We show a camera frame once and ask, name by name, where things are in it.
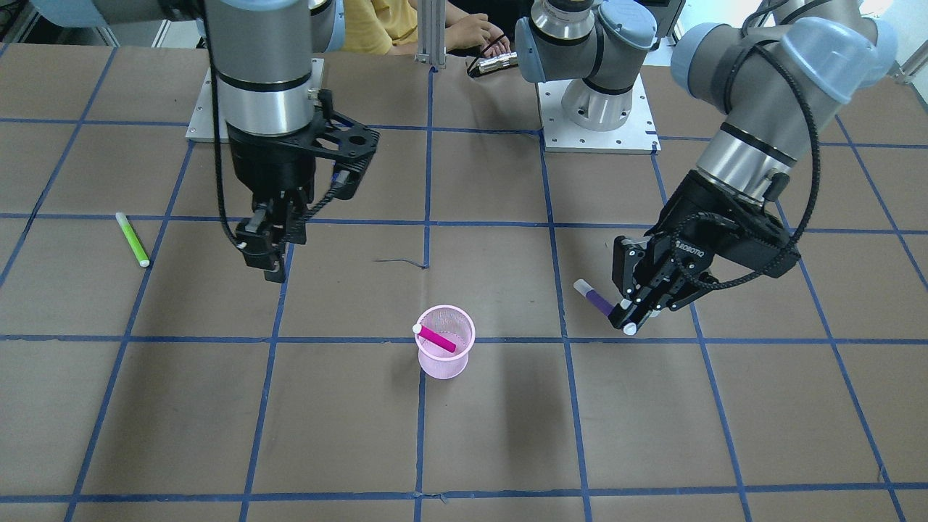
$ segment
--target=green marker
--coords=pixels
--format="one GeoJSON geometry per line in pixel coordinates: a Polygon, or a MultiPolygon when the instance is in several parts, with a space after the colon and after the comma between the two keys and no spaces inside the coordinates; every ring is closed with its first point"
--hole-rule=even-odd
{"type": "Polygon", "coordinates": [[[145,249],[142,248],[142,243],[139,242],[138,237],[135,235],[135,231],[132,230],[132,225],[129,224],[129,220],[126,218],[125,214],[122,212],[117,212],[116,222],[119,223],[120,228],[122,228],[122,234],[125,236],[125,239],[129,241],[129,246],[132,247],[132,253],[135,254],[135,259],[138,259],[138,265],[142,268],[147,267],[148,254],[146,254],[145,249]]]}

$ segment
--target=pink cup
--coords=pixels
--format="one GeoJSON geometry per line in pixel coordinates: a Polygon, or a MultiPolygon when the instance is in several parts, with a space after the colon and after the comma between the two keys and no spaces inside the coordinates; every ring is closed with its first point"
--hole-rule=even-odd
{"type": "Polygon", "coordinates": [[[431,307],[419,316],[418,324],[433,330],[455,344],[450,353],[432,341],[415,336],[419,347],[419,366],[436,379],[450,379],[467,366],[468,353],[476,338],[473,320],[464,310],[450,305],[431,307]]]}

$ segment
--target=white mounting plate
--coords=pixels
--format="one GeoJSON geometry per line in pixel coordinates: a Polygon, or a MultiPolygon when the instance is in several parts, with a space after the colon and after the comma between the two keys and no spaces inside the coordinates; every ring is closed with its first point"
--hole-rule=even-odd
{"type": "MultiPolygon", "coordinates": [[[[324,59],[313,58],[313,75],[309,80],[311,88],[322,88],[324,66],[324,59]]],[[[222,109],[220,109],[219,121],[224,122],[225,120],[222,109]]],[[[200,96],[197,97],[197,105],[193,108],[193,114],[190,116],[190,125],[187,126],[187,139],[213,143],[213,92],[210,88],[209,70],[206,71],[206,78],[203,79],[203,84],[200,86],[200,96]]],[[[219,141],[221,143],[228,143],[229,141],[225,125],[219,125],[219,141]]]]}
{"type": "Polygon", "coordinates": [[[572,122],[561,108],[561,98],[572,80],[545,82],[538,86],[538,105],[545,128],[545,150],[551,152],[604,152],[651,154],[661,149],[651,106],[641,76],[632,87],[635,102],[621,127],[606,132],[591,131],[572,122]]]}

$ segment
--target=pink marker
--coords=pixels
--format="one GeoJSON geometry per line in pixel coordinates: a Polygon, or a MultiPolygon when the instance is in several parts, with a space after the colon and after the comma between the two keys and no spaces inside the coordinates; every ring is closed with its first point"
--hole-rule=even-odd
{"type": "Polygon", "coordinates": [[[455,345],[454,342],[445,339],[438,333],[429,330],[429,328],[422,326],[421,324],[414,324],[412,327],[412,333],[427,341],[432,341],[433,343],[448,350],[451,353],[455,353],[455,350],[458,349],[458,346],[455,345]]]}

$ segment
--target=human hand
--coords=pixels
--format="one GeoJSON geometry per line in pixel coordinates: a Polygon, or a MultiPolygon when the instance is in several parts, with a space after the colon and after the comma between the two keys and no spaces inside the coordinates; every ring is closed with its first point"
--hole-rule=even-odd
{"type": "Polygon", "coordinates": [[[484,14],[468,15],[445,29],[445,47],[448,50],[479,47],[490,42],[490,29],[494,27],[484,14]]]}
{"type": "Polygon", "coordinates": [[[483,56],[485,58],[496,57],[496,56],[506,54],[512,51],[509,45],[509,38],[503,33],[503,30],[499,29],[496,25],[491,23],[490,24],[490,42],[496,41],[497,38],[499,39],[499,41],[493,44],[492,46],[490,46],[490,48],[486,49],[486,51],[483,52],[483,56]]]}

